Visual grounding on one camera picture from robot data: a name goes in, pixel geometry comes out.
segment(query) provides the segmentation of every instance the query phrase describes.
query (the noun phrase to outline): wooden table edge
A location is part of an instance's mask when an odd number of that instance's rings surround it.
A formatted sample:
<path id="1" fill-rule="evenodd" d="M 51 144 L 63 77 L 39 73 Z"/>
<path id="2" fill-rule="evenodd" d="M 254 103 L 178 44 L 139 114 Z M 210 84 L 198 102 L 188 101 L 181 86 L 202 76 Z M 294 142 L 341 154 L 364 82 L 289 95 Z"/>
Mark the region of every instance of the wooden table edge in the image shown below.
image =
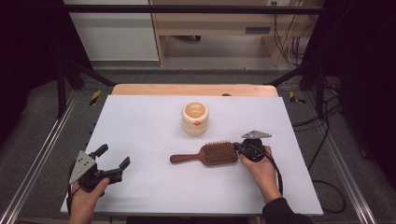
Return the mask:
<path id="1" fill-rule="evenodd" d="M 223 95 L 278 97 L 276 88 L 253 84 L 118 84 L 112 95 Z"/>

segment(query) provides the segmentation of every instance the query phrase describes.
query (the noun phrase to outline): white cabinet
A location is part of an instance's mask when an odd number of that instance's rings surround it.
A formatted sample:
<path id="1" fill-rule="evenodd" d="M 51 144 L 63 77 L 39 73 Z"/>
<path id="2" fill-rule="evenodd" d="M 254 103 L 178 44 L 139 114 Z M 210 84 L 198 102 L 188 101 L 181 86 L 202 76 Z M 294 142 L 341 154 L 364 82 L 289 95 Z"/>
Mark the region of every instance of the white cabinet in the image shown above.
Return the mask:
<path id="1" fill-rule="evenodd" d="M 148 5 L 147 0 L 64 0 L 67 5 Z M 158 61 L 149 13 L 70 13 L 91 61 Z"/>

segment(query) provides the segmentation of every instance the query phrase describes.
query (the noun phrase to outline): hand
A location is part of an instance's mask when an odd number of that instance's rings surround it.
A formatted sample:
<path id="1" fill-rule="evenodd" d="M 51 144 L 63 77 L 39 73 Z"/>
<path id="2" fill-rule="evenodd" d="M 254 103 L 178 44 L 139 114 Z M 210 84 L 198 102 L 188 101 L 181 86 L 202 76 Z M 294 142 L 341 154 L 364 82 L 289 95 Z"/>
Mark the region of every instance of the hand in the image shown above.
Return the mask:
<path id="1" fill-rule="evenodd" d="M 265 150 L 272 155 L 271 148 L 265 146 Z M 276 170 L 274 165 L 265 157 L 261 161 L 250 161 L 241 155 L 241 162 L 249 169 L 257 186 L 259 186 L 265 203 L 282 197 L 276 185 Z"/>
<path id="2" fill-rule="evenodd" d="M 78 183 L 73 184 L 72 192 L 73 195 L 71 214 L 69 218 L 70 224 L 88 224 L 92 223 L 93 210 L 95 209 L 96 203 L 100 195 L 105 191 L 110 179 L 105 178 L 99 182 L 96 188 L 92 192 L 87 192 Z"/>

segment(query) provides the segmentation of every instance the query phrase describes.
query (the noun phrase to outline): wooden hairbrush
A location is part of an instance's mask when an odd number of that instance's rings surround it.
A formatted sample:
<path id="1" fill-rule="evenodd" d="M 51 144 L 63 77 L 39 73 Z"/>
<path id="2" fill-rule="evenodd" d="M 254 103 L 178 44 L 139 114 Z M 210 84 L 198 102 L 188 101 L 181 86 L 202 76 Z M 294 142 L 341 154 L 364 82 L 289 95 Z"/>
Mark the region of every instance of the wooden hairbrush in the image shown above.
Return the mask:
<path id="1" fill-rule="evenodd" d="M 198 154 L 173 155 L 170 158 L 172 163 L 183 161 L 200 160 L 205 165 L 221 165 L 233 163 L 238 160 L 236 150 L 231 142 L 207 143 Z"/>

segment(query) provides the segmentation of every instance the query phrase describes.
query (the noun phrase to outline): white table surface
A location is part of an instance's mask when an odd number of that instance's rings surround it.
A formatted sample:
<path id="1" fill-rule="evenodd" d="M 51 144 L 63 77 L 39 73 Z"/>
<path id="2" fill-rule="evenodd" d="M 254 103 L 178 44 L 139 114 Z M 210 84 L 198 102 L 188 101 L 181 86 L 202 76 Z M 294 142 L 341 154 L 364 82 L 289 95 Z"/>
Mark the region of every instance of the white table surface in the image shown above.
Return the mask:
<path id="1" fill-rule="evenodd" d="M 181 126 L 181 108 L 202 102 L 209 109 L 205 134 L 191 136 Z M 110 185 L 95 212 L 147 216 L 252 216 L 264 202 L 248 169 L 238 160 L 206 167 L 200 161 L 172 164 L 174 154 L 198 153 L 205 143 L 242 142 L 252 130 L 270 133 L 283 177 L 284 197 L 295 213 L 322 215 L 317 194 L 280 97 L 109 95 L 86 152 L 108 144 L 96 159 L 110 170 L 130 156 L 120 183 Z M 65 203 L 61 208 L 67 212 Z"/>

